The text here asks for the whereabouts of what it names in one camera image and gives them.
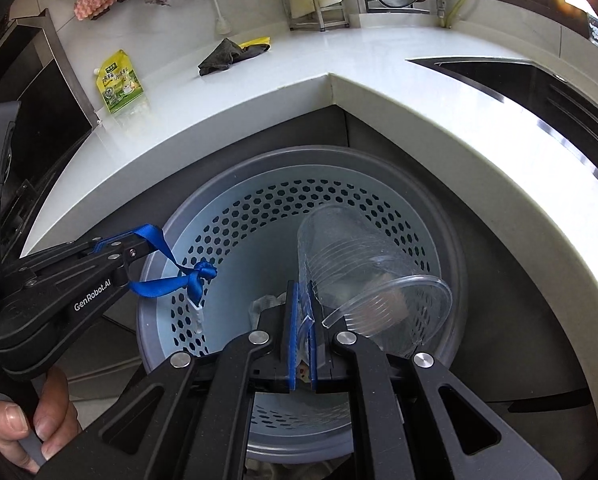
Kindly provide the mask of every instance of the finger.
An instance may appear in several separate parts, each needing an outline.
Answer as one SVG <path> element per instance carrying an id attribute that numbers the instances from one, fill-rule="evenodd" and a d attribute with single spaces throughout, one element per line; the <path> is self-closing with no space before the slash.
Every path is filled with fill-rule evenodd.
<path id="1" fill-rule="evenodd" d="M 18 443 L 29 433 L 28 420 L 21 408 L 0 400 L 0 453 L 16 466 L 36 473 L 39 466 Z"/>
<path id="2" fill-rule="evenodd" d="M 41 440 L 48 440 L 63 423 L 69 402 L 68 380 L 60 368 L 53 366 L 47 372 L 34 412 L 34 430 Z"/>
<path id="3" fill-rule="evenodd" d="M 41 446 L 41 453 L 43 453 L 46 460 L 50 460 L 51 457 L 63 449 L 80 432 L 81 426 L 77 420 L 77 410 L 74 404 L 70 403 L 65 420 L 59 426 L 59 429 L 54 432 L 53 436 Z"/>

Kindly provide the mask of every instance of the tiled wall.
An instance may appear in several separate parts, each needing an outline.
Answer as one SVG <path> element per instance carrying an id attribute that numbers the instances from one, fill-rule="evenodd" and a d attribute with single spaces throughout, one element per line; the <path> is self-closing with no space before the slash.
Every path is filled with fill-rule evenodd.
<path id="1" fill-rule="evenodd" d="M 68 59 L 95 109 L 103 103 L 93 70 L 118 49 L 127 52 L 141 78 L 172 60 L 213 43 L 215 11 L 210 0 L 169 0 L 170 6 L 127 0 L 114 4 L 95 21 L 74 17 L 76 0 L 16 0 L 11 18 L 31 16 L 48 8 Z M 232 24 L 232 34 L 284 22 L 280 0 L 219 0 Z"/>

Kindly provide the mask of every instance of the yellow packaging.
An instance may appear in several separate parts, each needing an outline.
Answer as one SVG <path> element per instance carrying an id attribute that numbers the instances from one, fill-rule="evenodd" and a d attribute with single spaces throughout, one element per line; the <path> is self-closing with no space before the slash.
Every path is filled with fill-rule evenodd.
<path id="1" fill-rule="evenodd" d="M 123 50 L 117 51 L 101 65 L 96 74 L 96 87 L 110 113 L 124 107 L 143 93 L 130 58 Z"/>

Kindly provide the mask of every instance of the silver bolt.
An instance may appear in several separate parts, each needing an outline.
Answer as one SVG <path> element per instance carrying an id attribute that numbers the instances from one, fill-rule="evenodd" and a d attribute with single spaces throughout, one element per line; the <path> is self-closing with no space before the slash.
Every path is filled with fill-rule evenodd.
<path id="1" fill-rule="evenodd" d="M 425 352 L 419 352 L 412 358 L 412 360 L 419 368 L 429 368 L 434 364 L 434 358 Z"/>
<path id="2" fill-rule="evenodd" d="M 356 334 L 352 332 L 339 332 L 336 334 L 336 340 L 342 345 L 353 345 L 356 343 Z"/>
<path id="3" fill-rule="evenodd" d="M 253 345 L 263 345 L 270 340 L 270 336 L 268 335 L 268 332 L 264 332 L 263 330 L 255 330 L 254 332 L 250 332 L 248 340 Z"/>
<path id="4" fill-rule="evenodd" d="M 188 352 L 177 352 L 170 358 L 170 364 L 175 368 L 185 368 L 192 362 Z"/>

